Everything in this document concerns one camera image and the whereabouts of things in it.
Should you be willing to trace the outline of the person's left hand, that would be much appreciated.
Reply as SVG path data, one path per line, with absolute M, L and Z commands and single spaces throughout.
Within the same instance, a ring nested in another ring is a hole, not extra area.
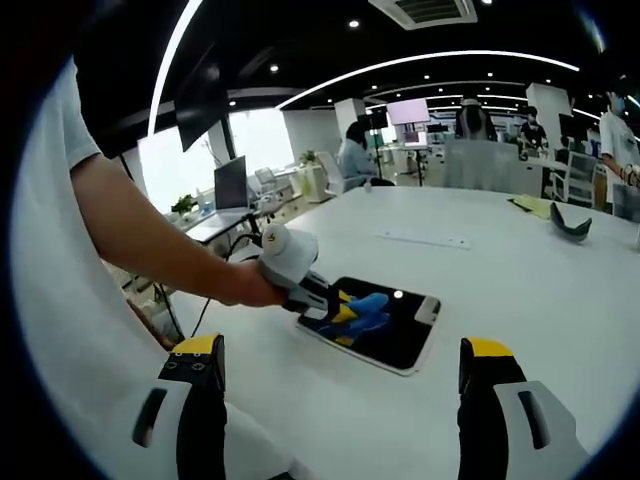
M 257 260 L 246 260 L 224 265 L 216 299 L 226 305 L 280 306 L 286 292 L 266 279 Z

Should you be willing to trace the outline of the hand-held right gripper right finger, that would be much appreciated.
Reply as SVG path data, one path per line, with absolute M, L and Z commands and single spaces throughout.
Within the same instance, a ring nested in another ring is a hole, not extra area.
M 459 400 L 460 479 L 572 479 L 590 459 L 573 414 L 498 341 L 461 339 Z

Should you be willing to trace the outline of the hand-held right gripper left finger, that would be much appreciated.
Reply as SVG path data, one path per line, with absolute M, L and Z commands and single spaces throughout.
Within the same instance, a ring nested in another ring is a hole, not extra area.
M 224 479 L 224 336 L 188 338 L 158 376 L 112 410 L 102 452 L 108 479 Z

